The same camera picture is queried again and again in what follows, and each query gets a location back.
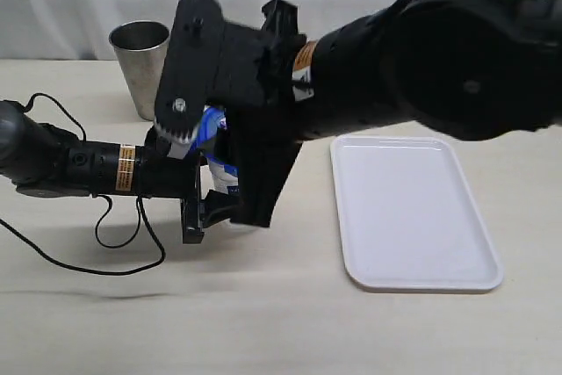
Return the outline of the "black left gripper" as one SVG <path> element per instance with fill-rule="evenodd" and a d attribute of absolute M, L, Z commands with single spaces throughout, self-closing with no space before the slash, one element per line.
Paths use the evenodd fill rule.
<path fill-rule="evenodd" d="M 159 154 L 154 148 L 135 148 L 133 192 L 143 198 L 180 200 L 183 244 L 200 244 L 204 228 L 230 220 L 240 204 L 237 195 L 210 190 L 202 198 L 200 154 L 183 160 Z"/>

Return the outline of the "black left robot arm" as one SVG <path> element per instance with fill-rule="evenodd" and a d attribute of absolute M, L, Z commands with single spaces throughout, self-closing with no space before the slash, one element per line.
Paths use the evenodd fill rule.
<path fill-rule="evenodd" d="M 230 219 L 239 200 L 201 192 L 198 151 L 167 156 L 155 129 L 140 146 L 85 141 L 76 134 L 30 119 L 22 104 L 1 103 L 1 174 L 17 192 L 35 198 L 130 196 L 180 202 L 183 241 L 200 243 L 206 228 Z"/>

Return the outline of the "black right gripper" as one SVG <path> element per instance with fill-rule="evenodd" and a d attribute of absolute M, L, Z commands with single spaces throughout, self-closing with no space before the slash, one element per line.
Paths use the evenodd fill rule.
<path fill-rule="evenodd" d="M 270 0 L 259 28 L 228 25 L 225 101 L 230 151 L 238 169 L 234 224 L 268 227 L 301 148 L 292 123 L 292 67 L 306 35 L 298 8 Z"/>

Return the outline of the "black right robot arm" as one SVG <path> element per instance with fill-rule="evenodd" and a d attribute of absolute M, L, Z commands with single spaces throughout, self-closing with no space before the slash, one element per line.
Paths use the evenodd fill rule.
<path fill-rule="evenodd" d="M 226 107 L 232 222 L 267 227 L 301 145 L 415 121 L 462 141 L 561 122 L 561 0 L 403 0 L 259 68 Z"/>

